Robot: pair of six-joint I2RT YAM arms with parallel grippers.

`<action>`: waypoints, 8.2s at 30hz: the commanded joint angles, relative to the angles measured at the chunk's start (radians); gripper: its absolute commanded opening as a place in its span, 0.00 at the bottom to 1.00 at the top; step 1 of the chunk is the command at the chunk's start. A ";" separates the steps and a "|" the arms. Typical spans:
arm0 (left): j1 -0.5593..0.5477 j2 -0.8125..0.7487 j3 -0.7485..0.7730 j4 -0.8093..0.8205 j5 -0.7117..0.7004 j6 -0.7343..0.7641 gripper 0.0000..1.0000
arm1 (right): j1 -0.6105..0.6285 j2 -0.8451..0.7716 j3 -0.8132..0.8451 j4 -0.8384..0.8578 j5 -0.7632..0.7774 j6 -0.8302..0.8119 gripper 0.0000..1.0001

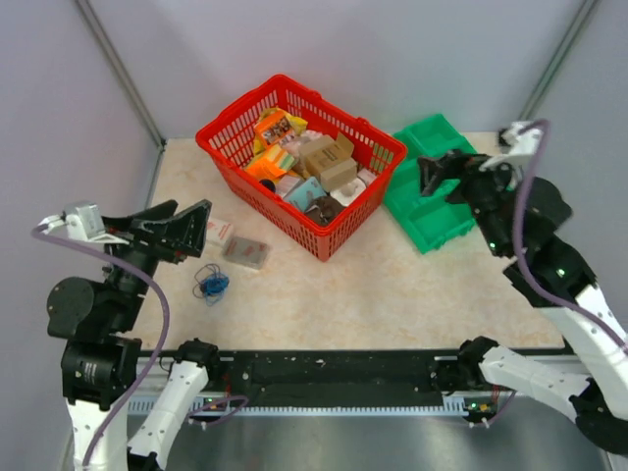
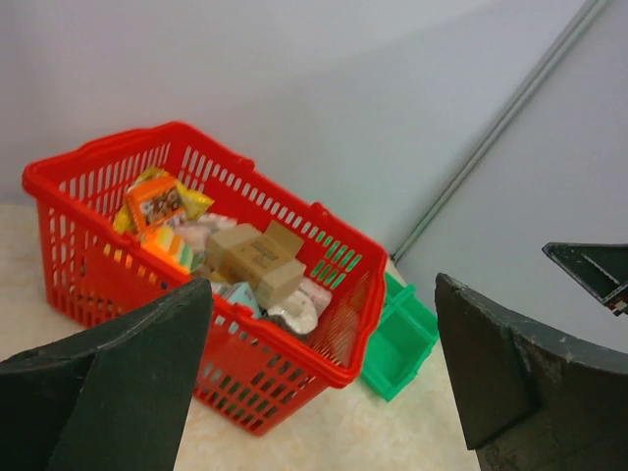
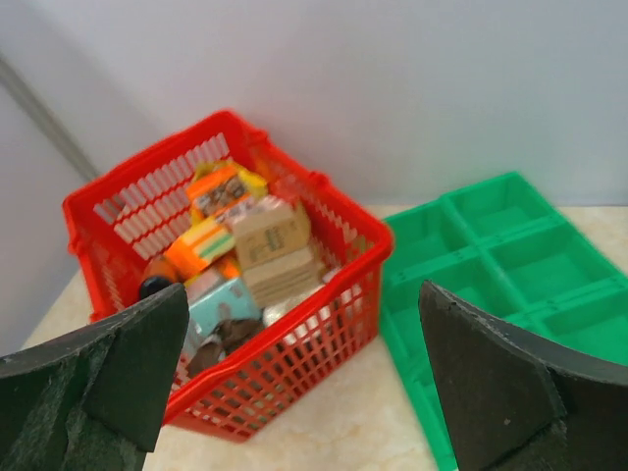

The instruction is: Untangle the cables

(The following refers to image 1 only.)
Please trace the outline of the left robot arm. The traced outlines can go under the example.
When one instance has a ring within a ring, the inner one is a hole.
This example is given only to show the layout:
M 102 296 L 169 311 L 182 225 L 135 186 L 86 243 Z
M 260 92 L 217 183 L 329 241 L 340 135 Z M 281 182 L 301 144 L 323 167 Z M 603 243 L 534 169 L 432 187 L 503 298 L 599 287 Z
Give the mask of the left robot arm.
M 67 205 L 34 237 L 105 262 L 101 282 L 69 277 L 46 301 L 47 333 L 66 343 L 62 392 L 73 425 L 77 470 L 163 470 L 193 401 L 216 387 L 223 367 L 216 345 L 180 345 L 167 384 L 133 437 L 128 402 L 165 343 L 170 306 L 153 277 L 162 262 L 199 257 L 211 203 L 180 210 L 175 200 L 126 217 L 104 217 L 91 202 Z

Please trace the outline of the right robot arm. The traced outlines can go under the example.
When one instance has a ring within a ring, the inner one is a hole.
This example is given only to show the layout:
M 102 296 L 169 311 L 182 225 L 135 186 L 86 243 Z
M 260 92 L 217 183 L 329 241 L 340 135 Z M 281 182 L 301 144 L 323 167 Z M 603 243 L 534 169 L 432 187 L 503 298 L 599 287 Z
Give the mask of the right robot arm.
M 557 230 L 572 215 L 558 188 L 510 157 L 454 149 L 417 160 L 419 188 L 433 195 L 447 181 L 450 205 L 466 204 L 491 254 L 510 260 L 503 273 L 512 287 L 560 331 L 586 367 L 562 373 L 486 337 L 466 341 L 457 373 L 467 387 L 484 384 L 523 393 L 559 412 L 591 443 L 627 452 L 627 334 L 613 318 L 597 277 Z

